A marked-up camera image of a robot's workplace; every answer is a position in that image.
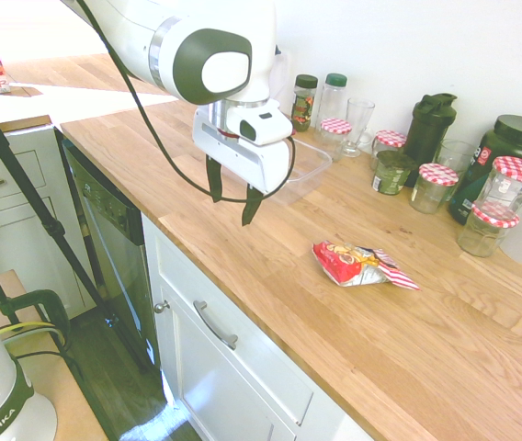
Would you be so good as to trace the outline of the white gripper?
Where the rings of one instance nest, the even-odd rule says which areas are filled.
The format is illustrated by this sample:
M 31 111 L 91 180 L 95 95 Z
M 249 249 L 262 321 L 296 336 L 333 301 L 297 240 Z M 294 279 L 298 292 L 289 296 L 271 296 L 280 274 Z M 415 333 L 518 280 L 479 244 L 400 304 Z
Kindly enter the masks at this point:
M 241 224 L 249 225 L 256 215 L 264 194 L 271 193 L 286 179 L 289 170 L 290 151 L 285 141 L 256 146 L 243 137 L 224 136 L 209 121 L 208 107 L 197 107 L 194 116 L 192 138 L 206 156 L 206 171 L 210 196 L 214 203 L 221 201 L 221 166 L 250 184 Z

